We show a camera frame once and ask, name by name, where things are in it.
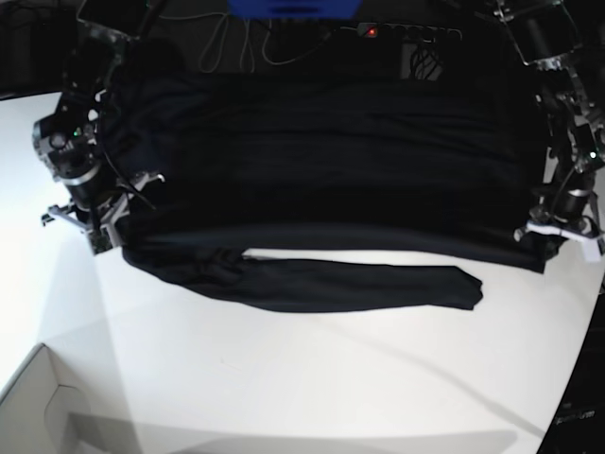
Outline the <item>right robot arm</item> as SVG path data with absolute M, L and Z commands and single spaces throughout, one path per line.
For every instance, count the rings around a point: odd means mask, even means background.
M 157 172 L 123 174 L 103 143 L 103 117 L 115 71 L 164 8 L 163 1 L 83 2 L 76 18 L 84 35 L 65 64 L 57 108 L 33 127 L 37 157 L 70 195 L 68 204 L 49 207 L 42 223 L 62 220 L 102 251 L 122 245 L 116 224 L 130 200 L 142 201 L 142 188 L 162 179 Z

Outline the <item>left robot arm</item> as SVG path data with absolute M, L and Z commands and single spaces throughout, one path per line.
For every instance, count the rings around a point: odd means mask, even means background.
M 536 98 L 549 128 L 548 156 L 557 162 L 514 237 L 557 236 L 577 242 L 588 259 L 598 260 L 604 229 L 595 185 L 604 167 L 604 110 L 581 78 L 579 28 L 562 1 L 497 1 L 493 14 L 524 66 L 544 75 Z

